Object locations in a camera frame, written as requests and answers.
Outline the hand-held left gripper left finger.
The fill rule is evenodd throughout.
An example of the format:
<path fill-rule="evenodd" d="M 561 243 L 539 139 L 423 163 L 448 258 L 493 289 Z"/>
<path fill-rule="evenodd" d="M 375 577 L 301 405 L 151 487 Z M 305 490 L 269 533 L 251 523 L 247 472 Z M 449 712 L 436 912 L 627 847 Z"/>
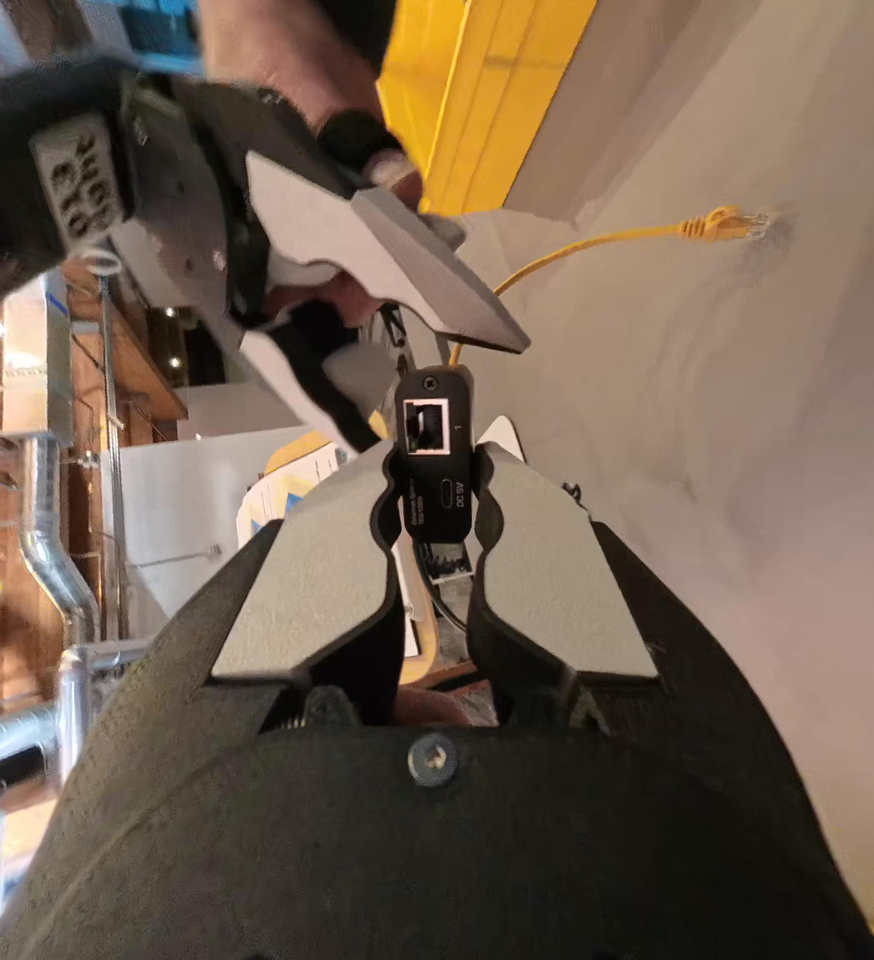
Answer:
<path fill-rule="evenodd" d="M 343 690 L 388 724 L 401 673 L 395 447 L 379 442 L 308 493 L 275 539 L 210 676 Z"/>

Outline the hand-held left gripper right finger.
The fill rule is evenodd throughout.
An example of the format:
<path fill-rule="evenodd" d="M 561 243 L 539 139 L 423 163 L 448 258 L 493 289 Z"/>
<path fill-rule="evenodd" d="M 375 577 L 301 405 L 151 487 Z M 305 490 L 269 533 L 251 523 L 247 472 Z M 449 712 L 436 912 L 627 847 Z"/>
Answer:
<path fill-rule="evenodd" d="M 467 648 L 501 726 L 568 726 L 591 687 L 659 670 L 587 512 L 494 441 L 475 450 L 480 555 Z"/>

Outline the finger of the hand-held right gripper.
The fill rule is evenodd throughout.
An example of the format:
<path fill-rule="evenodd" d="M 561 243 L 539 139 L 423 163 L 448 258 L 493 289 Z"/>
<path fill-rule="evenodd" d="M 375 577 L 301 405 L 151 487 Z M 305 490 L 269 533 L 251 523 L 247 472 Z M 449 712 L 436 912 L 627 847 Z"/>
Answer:
<path fill-rule="evenodd" d="M 293 412 L 348 454 L 380 438 L 371 417 L 396 378 L 384 346 L 362 341 L 328 303 L 305 303 L 248 330 L 240 355 Z"/>
<path fill-rule="evenodd" d="M 284 261 L 333 266 L 449 341 L 509 354 L 530 346 L 498 295 L 387 189 L 345 199 L 256 151 L 247 174 L 252 209 Z"/>

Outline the black network switch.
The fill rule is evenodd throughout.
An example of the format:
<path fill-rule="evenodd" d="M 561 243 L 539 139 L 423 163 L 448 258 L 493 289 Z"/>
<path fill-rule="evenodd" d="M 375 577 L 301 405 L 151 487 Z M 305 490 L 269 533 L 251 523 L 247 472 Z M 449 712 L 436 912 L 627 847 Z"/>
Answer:
<path fill-rule="evenodd" d="M 395 391 L 395 478 L 408 535 L 459 545 L 473 522 L 472 380 L 461 366 L 411 371 Z"/>

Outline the yellow plastic bin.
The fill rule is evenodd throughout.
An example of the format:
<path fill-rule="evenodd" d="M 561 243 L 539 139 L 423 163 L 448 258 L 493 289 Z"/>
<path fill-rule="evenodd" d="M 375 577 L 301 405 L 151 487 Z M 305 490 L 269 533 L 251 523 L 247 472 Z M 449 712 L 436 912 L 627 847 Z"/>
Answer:
<path fill-rule="evenodd" d="M 378 90 L 421 209 L 502 208 L 596 1 L 398 1 Z"/>

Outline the person's right hand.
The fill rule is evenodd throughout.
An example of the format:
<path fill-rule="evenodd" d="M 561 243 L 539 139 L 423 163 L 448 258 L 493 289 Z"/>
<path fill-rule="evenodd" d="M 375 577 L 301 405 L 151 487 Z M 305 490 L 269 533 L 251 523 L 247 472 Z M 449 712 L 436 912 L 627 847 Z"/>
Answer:
<path fill-rule="evenodd" d="M 384 119 L 377 82 L 393 1 L 201 1 L 205 72 L 273 92 L 353 186 L 379 186 L 418 213 L 422 178 Z"/>

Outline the person's left hand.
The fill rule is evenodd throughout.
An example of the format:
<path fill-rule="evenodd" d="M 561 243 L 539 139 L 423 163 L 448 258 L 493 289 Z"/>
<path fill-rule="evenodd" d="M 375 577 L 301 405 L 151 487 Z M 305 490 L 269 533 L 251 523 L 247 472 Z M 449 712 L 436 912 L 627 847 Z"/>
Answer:
<path fill-rule="evenodd" d="M 431 689 L 401 687 L 392 708 L 393 723 L 398 726 L 473 725 L 461 703 L 451 695 Z"/>

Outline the printed instruction sheet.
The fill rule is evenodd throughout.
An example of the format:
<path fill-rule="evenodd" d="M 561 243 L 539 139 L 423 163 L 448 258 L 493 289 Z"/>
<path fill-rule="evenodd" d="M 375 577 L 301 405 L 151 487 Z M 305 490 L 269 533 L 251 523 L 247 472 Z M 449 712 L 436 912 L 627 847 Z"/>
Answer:
<path fill-rule="evenodd" d="M 236 536 L 244 546 L 272 521 L 282 521 L 315 486 L 348 460 L 346 450 L 317 431 L 275 451 L 265 471 L 248 488 L 236 515 Z"/>

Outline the silver air duct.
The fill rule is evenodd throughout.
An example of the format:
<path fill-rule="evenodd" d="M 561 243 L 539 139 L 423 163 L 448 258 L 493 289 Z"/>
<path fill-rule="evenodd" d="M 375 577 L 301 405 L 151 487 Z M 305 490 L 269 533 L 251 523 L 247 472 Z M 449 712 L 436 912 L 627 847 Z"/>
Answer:
<path fill-rule="evenodd" d="M 61 531 L 62 460 L 75 438 L 66 285 L 56 269 L 44 273 L 28 289 L 33 296 L 26 333 L 33 362 L 17 370 L 21 404 L 27 414 L 20 548 L 35 580 L 61 615 L 66 646 L 89 644 L 100 639 L 99 604 L 72 560 Z"/>

